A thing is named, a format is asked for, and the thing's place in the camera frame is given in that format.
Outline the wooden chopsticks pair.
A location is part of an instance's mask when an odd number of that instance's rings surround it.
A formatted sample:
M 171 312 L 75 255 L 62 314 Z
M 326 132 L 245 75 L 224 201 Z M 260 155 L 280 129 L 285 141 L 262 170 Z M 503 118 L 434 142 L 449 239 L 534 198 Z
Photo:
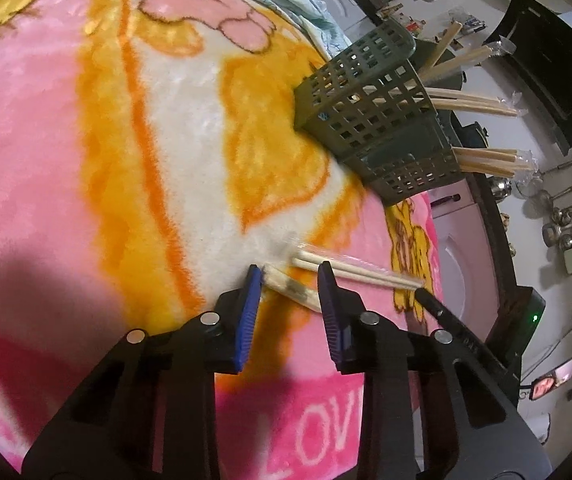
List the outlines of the wooden chopsticks pair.
M 490 44 L 483 44 L 481 47 L 469 49 L 466 52 L 455 55 L 446 61 L 440 62 L 441 55 L 450 47 L 455 36 L 462 30 L 463 24 L 457 21 L 451 23 L 446 32 L 441 37 L 435 49 L 432 50 L 423 66 L 418 71 L 418 77 L 424 84 L 438 81 L 450 77 L 465 66 L 474 66 L 495 56 L 514 54 L 516 44 L 513 41 L 501 36 L 499 41 L 492 41 Z
M 472 92 L 443 88 L 427 88 L 426 93 L 437 110 L 505 117 L 522 117 L 528 114 L 525 107 L 518 107 L 512 101 L 492 98 L 492 96 L 480 96 Z
M 262 275 L 263 285 L 268 289 L 315 313 L 322 312 L 316 290 L 303 285 L 270 264 L 262 266 Z
M 387 283 L 392 287 L 400 287 L 405 289 L 417 289 L 423 287 L 423 280 L 413 278 L 412 276 L 393 273 L 392 271 L 377 271 L 358 266 L 357 264 L 344 262 L 335 258 L 327 258 L 315 254 L 315 252 L 307 252 L 306 250 L 297 250 L 290 258 L 291 263 L 300 269 L 315 271 L 322 263 L 328 262 L 335 272 L 338 272 L 343 278 L 353 278 L 363 283 Z
M 493 148 L 453 148 L 458 166 L 464 172 L 514 178 L 517 174 L 532 174 L 536 161 L 526 152 L 493 150 Z

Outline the hanging steel ladle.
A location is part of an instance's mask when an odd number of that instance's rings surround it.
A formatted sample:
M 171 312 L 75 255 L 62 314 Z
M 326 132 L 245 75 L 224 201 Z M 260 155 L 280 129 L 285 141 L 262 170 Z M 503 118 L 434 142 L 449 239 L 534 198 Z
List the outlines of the hanging steel ladle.
M 547 190 L 541 190 L 536 196 L 536 206 L 538 206 L 540 211 L 551 212 L 554 207 L 554 202 L 570 193 L 572 193 L 572 185 L 554 194 L 551 194 Z

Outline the steel canister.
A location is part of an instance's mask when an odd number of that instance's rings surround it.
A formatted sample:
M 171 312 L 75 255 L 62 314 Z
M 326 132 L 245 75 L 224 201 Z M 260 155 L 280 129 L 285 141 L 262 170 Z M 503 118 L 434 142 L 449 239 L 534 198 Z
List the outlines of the steel canister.
M 495 203 L 502 203 L 505 198 L 512 194 L 512 181 L 508 178 L 492 176 L 487 177 L 487 182 Z

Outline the dark green utensil basket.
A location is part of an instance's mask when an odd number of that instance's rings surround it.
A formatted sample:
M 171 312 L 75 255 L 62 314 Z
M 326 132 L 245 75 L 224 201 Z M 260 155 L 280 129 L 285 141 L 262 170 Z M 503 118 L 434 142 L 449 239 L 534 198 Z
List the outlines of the dark green utensil basket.
M 295 128 L 352 170 L 386 206 L 464 178 L 411 58 L 413 36 L 382 23 L 295 89 Z

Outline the pink cartoon blanket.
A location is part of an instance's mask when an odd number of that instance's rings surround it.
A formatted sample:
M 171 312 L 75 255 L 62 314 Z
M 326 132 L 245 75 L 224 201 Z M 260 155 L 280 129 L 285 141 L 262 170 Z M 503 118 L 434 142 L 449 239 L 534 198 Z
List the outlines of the pink cartoon blanket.
M 386 208 L 295 130 L 326 62 L 254 0 L 0 0 L 0 454 L 19 469 L 132 328 L 176 330 L 302 240 L 442 280 L 429 200 Z

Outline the black range hood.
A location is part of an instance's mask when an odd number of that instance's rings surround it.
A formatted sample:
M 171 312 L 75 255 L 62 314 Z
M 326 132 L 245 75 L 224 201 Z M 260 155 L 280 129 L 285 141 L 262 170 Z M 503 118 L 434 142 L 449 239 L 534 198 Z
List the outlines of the black range hood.
M 504 56 L 551 116 L 563 154 L 572 149 L 572 27 L 536 0 L 510 0 L 487 42 L 510 40 Z

